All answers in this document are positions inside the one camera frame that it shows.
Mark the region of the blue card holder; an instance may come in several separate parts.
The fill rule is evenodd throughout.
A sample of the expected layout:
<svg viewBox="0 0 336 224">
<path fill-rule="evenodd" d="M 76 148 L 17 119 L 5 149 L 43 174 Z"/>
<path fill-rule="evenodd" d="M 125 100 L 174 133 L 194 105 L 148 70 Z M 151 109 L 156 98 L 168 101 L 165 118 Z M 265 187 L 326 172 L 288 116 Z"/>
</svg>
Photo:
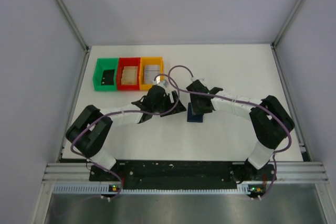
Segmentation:
<svg viewBox="0 0 336 224">
<path fill-rule="evenodd" d="M 192 104 L 191 103 L 188 103 L 187 122 L 189 122 L 189 123 L 203 123 L 203 114 L 193 114 L 193 109 L 192 109 Z"/>
</svg>

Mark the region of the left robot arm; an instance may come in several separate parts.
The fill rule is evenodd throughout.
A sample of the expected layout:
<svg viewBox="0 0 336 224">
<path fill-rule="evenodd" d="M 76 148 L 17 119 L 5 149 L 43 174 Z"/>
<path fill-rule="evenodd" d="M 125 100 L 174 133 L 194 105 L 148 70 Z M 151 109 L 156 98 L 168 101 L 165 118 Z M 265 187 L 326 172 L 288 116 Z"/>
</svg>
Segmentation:
<svg viewBox="0 0 336 224">
<path fill-rule="evenodd" d="M 86 106 L 66 132 L 71 150 L 110 170 L 117 160 L 103 146 L 111 129 L 129 124 L 141 124 L 154 116 L 168 116 L 187 111 L 176 91 L 168 92 L 162 85 L 152 86 L 141 99 L 113 109 Z"/>
</svg>

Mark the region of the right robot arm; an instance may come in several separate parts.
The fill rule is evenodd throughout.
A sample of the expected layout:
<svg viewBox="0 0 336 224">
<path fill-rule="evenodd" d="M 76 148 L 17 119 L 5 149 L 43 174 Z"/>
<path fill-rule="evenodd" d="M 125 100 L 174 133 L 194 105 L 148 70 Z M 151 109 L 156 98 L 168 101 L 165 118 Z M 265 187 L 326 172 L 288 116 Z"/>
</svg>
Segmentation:
<svg viewBox="0 0 336 224">
<path fill-rule="evenodd" d="M 250 121 L 257 143 L 242 168 L 233 171 L 234 180 L 254 180 L 261 174 L 280 143 L 290 137 L 295 123 L 279 100 L 268 95 L 261 100 L 234 97 L 222 88 L 208 89 L 201 80 L 194 80 L 186 90 L 190 94 L 195 115 L 223 111 Z"/>
</svg>

